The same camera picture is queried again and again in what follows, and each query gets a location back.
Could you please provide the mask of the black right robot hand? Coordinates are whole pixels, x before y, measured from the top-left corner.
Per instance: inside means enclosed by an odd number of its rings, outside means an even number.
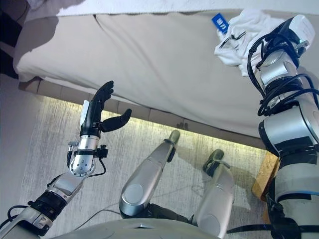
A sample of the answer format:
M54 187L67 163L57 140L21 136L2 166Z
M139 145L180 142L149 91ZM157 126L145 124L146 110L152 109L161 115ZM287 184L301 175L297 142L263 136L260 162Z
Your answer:
M296 15L277 26L272 33L285 36L294 46L308 49L314 38L315 29L304 15Z

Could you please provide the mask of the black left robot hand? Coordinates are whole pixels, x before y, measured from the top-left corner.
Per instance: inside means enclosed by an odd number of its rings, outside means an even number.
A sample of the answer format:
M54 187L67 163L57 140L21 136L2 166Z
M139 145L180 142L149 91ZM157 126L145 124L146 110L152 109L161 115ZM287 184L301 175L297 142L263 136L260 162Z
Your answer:
M97 90L89 103L84 122L81 124L80 136L92 135L100 138L101 132L118 130L130 120L132 110L127 109L121 116L101 121L104 104L111 98L111 94L114 92L113 87L114 81L108 81Z

